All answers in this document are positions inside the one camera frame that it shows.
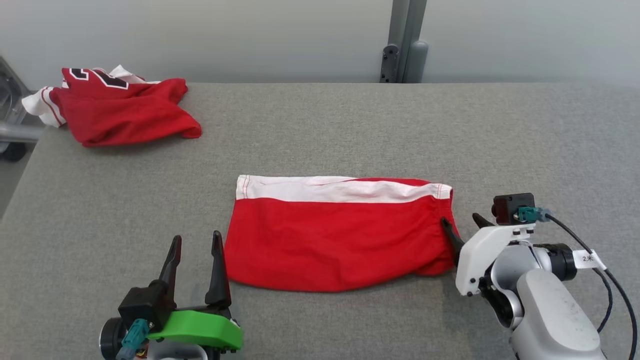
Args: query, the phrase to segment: white wall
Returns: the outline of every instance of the white wall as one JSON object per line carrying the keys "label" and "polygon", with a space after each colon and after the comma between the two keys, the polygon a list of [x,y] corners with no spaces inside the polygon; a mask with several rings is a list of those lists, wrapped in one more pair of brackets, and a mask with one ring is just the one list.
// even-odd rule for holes
{"label": "white wall", "polygon": [[428,0],[424,82],[640,86],[638,0]]}
{"label": "white wall", "polygon": [[147,79],[378,82],[391,0],[15,0],[0,55],[31,89],[62,67]]}

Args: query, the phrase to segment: green plastic bracket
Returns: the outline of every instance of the green plastic bracket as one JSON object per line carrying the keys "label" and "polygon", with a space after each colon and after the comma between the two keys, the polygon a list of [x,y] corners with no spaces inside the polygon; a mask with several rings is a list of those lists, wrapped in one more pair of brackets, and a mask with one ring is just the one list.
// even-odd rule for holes
{"label": "green plastic bracket", "polygon": [[243,333],[224,316],[194,310],[174,311],[161,332],[147,335],[150,340],[165,338],[180,343],[239,350]]}

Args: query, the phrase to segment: white label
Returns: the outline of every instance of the white label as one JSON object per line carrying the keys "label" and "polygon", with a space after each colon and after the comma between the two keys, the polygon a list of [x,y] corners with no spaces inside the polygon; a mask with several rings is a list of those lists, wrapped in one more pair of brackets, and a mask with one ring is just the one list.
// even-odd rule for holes
{"label": "white label", "polygon": [[573,262],[575,263],[575,267],[578,269],[599,268],[605,270],[607,267],[604,266],[598,254],[593,250],[591,251],[592,253],[590,254],[587,250],[574,250]]}

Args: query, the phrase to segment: black caster wheel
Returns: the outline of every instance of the black caster wheel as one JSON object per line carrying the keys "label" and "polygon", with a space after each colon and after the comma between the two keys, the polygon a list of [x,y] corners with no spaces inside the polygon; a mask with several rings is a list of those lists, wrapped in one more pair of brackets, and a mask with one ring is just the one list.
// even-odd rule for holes
{"label": "black caster wheel", "polygon": [[0,154],[6,161],[16,163],[20,161],[27,153],[27,145],[24,142],[9,143],[6,150]]}

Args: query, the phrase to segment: clothing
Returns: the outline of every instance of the clothing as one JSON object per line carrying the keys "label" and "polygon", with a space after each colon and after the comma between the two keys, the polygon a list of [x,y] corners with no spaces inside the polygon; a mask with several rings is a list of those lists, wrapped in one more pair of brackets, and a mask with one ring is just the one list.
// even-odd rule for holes
{"label": "clothing", "polygon": [[225,255],[237,282],[345,291],[453,267],[452,188],[418,179],[241,175]]}
{"label": "clothing", "polygon": [[198,138],[200,124],[177,103],[187,92],[184,79],[146,82],[118,66],[62,69],[61,88],[45,87],[22,103],[47,125],[68,124],[84,146],[124,145],[172,134]]}

